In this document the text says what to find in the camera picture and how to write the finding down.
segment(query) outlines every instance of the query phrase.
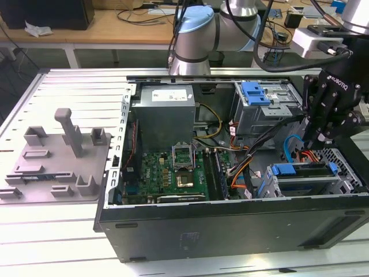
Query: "green circuit board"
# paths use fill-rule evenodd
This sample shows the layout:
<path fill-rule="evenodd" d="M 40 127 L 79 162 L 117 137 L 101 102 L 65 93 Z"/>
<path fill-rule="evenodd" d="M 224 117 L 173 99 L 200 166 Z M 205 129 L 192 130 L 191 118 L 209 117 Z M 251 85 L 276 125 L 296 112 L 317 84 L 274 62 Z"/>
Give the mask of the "green circuit board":
<path fill-rule="evenodd" d="M 222 168 L 224 172 L 229 168 L 229 157 L 224 152 L 219 152 Z M 142 157 L 141 179 L 138 185 L 138 195 L 168 195 L 168 194 L 201 194 L 209 200 L 208 187 L 205 178 L 202 152 L 195 152 L 193 155 L 195 168 L 185 170 L 185 173 L 173 164 L 171 152 L 151 152 L 145 153 Z M 186 163 L 190 160 L 189 152 L 176 152 L 175 164 Z M 187 180 L 191 179 L 191 186 L 181 187 L 180 176 L 186 174 Z"/>

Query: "blue cable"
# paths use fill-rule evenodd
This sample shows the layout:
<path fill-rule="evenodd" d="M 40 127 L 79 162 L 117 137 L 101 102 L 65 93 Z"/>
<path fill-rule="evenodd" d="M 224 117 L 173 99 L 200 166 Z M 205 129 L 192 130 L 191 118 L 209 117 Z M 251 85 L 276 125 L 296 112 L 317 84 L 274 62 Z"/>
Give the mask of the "blue cable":
<path fill-rule="evenodd" d="M 284 155 L 286 156 L 287 158 L 287 161 L 290 162 L 290 163 L 293 163 L 293 159 L 291 157 L 291 154 L 288 152 L 288 141 L 293 138 L 293 137 L 296 137 L 299 141 L 301 141 L 302 143 L 304 143 L 304 141 L 301 139 L 300 136 L 298 136 L 297 134 L 292 134 L 290 135 L 289 137 L 287 137 L 285 140 L 284 140 L 284 143 L 283 143 L 283 150 L 284 150 Z"/>

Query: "table leg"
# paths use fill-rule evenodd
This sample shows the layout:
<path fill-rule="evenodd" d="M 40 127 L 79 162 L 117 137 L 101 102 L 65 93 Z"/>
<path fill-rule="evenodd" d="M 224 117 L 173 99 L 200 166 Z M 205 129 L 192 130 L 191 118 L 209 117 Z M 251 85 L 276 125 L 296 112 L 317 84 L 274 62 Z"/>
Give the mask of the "table leg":
<path fill-rule="evenodd" d="M 76 55 L 76 50 L 73 47 L 64 48 L 65 54 L 67 56 L 70 68 L 81 68 L 80 61 Z"/>
<path fill-rule="evenodd" d="M 14 55 L 13 48 L 0 48 L 1 53 L 8 57 L 11 61 L 15 61 L 17 57 Z"/>
<path fill-rule="evenodd" d="M 117 49 L 112 49 L 111 54 L 113 55 L 113 63 L 119 62 L 119 55 Z"/>

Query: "gray mounting plate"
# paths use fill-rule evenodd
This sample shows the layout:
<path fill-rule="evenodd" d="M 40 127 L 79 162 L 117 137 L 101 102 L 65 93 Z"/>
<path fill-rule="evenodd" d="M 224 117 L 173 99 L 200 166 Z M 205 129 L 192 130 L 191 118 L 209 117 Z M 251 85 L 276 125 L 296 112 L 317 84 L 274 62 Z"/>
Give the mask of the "gray mounting plate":
<path fill-rule="evenodd" d="M 0 199 L 0 204 L 20 204 L 20 203 L 53 203 L 53 202 L 81 202 L 95 201 L 99 198 L 100 185 L 103 179 L 105 164 L 107 160 L 111 135 L 106 133 L 107 144 L 94 146 L 90 134 L 82 134 L 83 156 L 76 158 L 70 145 L 66 145 L 61 134 L 48 134 L 42 137 L 43 146 L 30 147 L 28 144 L 24 147 L 18 161 L 16 162 L 11 174 L 18 166 L 39 166 L 44 170 L 42 174 L 73 172 L 76 177 L 82 176 L 83 181 L 87 183 L 90 175 L 96 182 L 97 188 L 91 195 L 82 196 L 76 188 L 76 180 L 70 182 L 52 181 L 27 181 L 26 184 L 11 184 L 11 187 L 17 188 L 22 195 L 20 198 Z M 27 151 L 49 150 L 49 158 L 25 159 L 23 156 Z M 54 197 L 51 193 L 52 186 L 69 185 L 73 195 Z"/>

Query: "aluminum workbench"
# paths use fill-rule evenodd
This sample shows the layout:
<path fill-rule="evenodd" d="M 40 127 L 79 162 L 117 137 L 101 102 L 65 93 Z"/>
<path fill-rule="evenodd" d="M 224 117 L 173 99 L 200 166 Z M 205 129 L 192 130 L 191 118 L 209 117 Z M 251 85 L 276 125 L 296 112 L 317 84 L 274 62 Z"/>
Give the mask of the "aluminum workbench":
<path fill-rule="evenodd" d="M 258 69 L 215 69 L 216 75 L 260 76 Z M 316 71 L 293 73 L 314 74 Z M 114 135 L 127 75 L 165 75 L 164 69 L 65 69 L 38 74 L 0 127 L 0 186 L 30 125 L 62 133 L 58 107 L 72 109 L 82 133 L 102 126 Z M 365 148 L 366 134 L 360 134 Z M 92 230 L 96 203 L 0 206 L 0 276 L 369 276 L 369 224 L 328 250 L 122 264 L 104 233 Z"/>

